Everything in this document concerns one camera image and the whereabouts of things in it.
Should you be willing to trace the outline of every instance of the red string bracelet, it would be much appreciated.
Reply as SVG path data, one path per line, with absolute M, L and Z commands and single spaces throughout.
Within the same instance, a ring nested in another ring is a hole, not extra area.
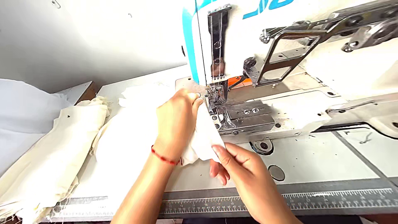
M 163 162 L 166 162 L 166 163 L 171 164 L 171 165 L 173 165 L 173 166 L 179 164 L 179 162 L 181 161 L 181 158 L 180 158 L 177 162 L 174 162 L 174 161 L 171 161 L 171 160 L 168 160 L 168 159 L 164 158 L 163 156 L 161 156 L 161 155 L 159 155 L 159 154 L 157 154 L 157 153 L 155 152 L 155 150 L 153 149 L 153 145 L 150 147 L 150 149 L 151 149 L 151 152 L 152 152 L 157 158 L 159 158 L 159 159 L 162 160 Z

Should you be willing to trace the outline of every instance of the white cloth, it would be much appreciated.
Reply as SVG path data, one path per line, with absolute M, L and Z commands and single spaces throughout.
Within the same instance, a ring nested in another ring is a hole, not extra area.
M 0 79 L 0 176 L 53 127 L 70 103 L 22 81 Z
M 23 222 L 39 222 L 67 196 L 106 114 L 101 98 L 62 109 L 52 130 L 0 178 L 0 219 L 16 213 Z
M 119 99 L 120 106 L 126 109 L 104 125 L 93 142 L 97 161 L 108 163 L 110 158 L 117 156 L 119 159 L 120 155 L 126 155 L 127 150 L 130 152 L 134 148 L 132 156 L 139 158 L 135 163 L 143 166 L 158 135 L 156 108 L 169 100 L 174 93 L 173 88 L 160 83 L 126 88 L 122 93 L 125 98 Z M 196 126 L 181 157 L 182 165 L 194 163 L 198 158 L 218 162 L 211 146 L 225 146 L 205 103 L 199 107 Z

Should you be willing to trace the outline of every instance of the white wall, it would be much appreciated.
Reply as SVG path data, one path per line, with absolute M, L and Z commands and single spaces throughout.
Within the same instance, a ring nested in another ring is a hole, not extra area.
M 0 78 L 56 92 L 186 64 L 179 1 L 57 1 L 2 0 Z

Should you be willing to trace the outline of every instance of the ruler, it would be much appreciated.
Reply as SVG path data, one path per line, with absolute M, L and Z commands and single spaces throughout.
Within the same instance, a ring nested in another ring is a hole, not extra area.
M 357 209 L 392 208 L 398 212 L 398 195 L 391 188 L 363 189 L 346 191 L 324 191 L 310 193 L 282 194 L 287 206 L 295 213 L 300 210 L 328 210 L 325 214 L 332 214 L 330 210 L 351 210 L 346 214 L 356 214 Z M 185 214 L 217 214 L 212 217 L 248 216 L 248 210 L 239 196 L 190 198 L 177 200 L 163 200 L 159 216 L 194 217 Z
M 391 188 L 282 194 L 295 215 L 398 213 L 398 194 Z M 43 222 L 109 221 L 118 206 L 108 197 L 71 198 Z M 239 196 L 163 200 L 159 218 L 250 216 Z

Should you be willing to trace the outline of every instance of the sewing machine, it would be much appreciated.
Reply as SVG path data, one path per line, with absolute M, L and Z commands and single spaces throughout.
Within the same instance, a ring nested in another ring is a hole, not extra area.
M 186 1 L 192 79 L 224 141 L 366 122 L 398 138 L 398 1 Z

